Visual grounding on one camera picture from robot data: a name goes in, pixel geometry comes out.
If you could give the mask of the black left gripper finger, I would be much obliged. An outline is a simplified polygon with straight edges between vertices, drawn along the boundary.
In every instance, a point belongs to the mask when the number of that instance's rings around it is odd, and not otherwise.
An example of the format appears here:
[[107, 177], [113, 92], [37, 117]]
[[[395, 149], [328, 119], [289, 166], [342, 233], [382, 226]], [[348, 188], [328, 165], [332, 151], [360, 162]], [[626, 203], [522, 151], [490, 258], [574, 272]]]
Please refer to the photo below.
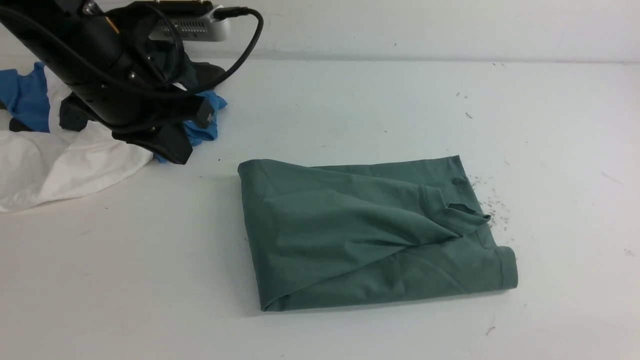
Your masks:
[[193, 146], [182, 123], [156, 126], [130, 133], [113, 132], [112, 137], [135, 145], [172, 164], [185, 165], [193, 153]]

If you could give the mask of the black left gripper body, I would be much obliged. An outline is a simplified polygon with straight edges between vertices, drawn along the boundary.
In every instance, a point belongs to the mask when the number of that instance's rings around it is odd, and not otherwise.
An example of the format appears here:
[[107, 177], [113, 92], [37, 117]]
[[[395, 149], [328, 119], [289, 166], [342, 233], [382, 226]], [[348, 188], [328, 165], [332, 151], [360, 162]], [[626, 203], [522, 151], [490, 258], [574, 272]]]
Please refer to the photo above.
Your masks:
[[[123, 23], [123, 10], [31, 10], [30, 51], [57, 75], [94, 118], [113, 133], [133, 133], [191, 121], [207, 129], [213, 108], [200, 96], [217, 80], [191, 89], [178, 83], [185, 47], [173, 39], [142, 39]], [[176, 48], [176, 66], [162, 75], [147, 55], [153, 43]]]

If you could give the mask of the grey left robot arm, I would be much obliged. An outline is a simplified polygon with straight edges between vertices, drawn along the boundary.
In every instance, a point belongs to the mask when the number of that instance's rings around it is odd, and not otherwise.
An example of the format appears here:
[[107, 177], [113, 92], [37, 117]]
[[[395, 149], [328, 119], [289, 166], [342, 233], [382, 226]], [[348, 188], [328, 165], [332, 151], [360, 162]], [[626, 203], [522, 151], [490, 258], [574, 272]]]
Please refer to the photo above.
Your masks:
[[149, 38], [173, 6], [136, 1], [103, 11], [93, 0], [3, 0], [1, 23], [71, 89], [63, 129], [100, 123], [115, 140], [183, 165], [194, 148], [186, 125], [211, 125], [215, 109], [201, 95], [226, 71], [192, 62], [178, 40]]

